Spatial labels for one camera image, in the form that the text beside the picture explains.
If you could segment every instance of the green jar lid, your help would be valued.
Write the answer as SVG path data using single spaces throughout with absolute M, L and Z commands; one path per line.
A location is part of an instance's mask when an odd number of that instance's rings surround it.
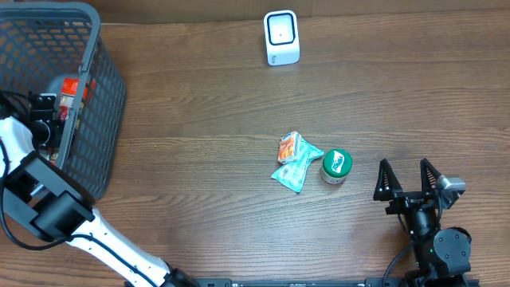
M 343 149 L 332 149 L 324 156 L 322 167 L 329 176 L 343 178 L 351 171 L 351 155 Z

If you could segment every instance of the robotic arm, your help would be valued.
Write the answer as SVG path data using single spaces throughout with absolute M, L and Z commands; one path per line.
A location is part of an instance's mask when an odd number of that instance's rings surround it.
M 386 271 L 384 278 L 365 281 L 239 281 L 228 278 L 192 279 L 174 269 L 115 230 L 101 216 L 93 197 L 80 184 L 41 157 L 33 148 L 33 132 L 9 116 L 0 120 L 0 147 L 5 165 L 0 164 L 0 219 L 7 236 L 29 250 L 45 250 L 67 242 L 110 266 L 126 278 L 129 287 L 442 287 L 479 286 L 478 280 L 466 280 L 469 272 L 471 237 L 462 228 L 441 230 L 443 209 L 449 209 L 465 190 L 457 177 L 441 175 L 424 159 L 422 191 L 404 192 L 384 159 L 374 200 L 389 201 L 387 214 L 403 214 L 411 244 L 403 250 Z M 35 139 L 47 140 L 45 136 Z M 47 193 L 33 206 L 35 187 Z M 4 212 L 43 241 L 46 246 L 28 246 L 9 231 Z M 414 249 L 419 270 L 405 278 L 388 278 L 393 264 Z

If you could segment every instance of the jar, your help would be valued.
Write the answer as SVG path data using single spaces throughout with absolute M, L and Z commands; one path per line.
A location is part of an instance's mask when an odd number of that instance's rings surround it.
M 324 156 L 320 166 L 320 176 L 326 183 L 342 183 L 352 168 L 352 158 L 343 149 L 335 148 Z

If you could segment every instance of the gray plastic basket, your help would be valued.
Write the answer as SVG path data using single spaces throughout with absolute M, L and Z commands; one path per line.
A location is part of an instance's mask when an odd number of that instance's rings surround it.
M 57 166 L 96 199 L 108 185 L 126 93 L 99 32 L 98 13 L 84 3 L 0 4 L 1 89 L 59 95 L 65 77 L 80 79 Z

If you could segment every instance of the wooden table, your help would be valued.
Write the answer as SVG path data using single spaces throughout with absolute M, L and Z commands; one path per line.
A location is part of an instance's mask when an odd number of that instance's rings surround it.
M 301 59 L 269 68 L 261 21 L 105 26 L 127 106 L 98 207 L 145 250 L 196 277 L 364 279 L 408 242 L 373 202 L 379 160 L 418 190 L 419 160 L 467 182 L 443 226 L 473 236 L 484 286 L 510 284 L 510 10 L 300 19 Z M 270 179 L 292 130 L 354 158 L 329 186 Z M 26 241 L 29 235 L 16 230 Z M 121 286 L 69 246 L 0 236 L 1 286 Z M 394 269 L 414 268 L 408 256 Z

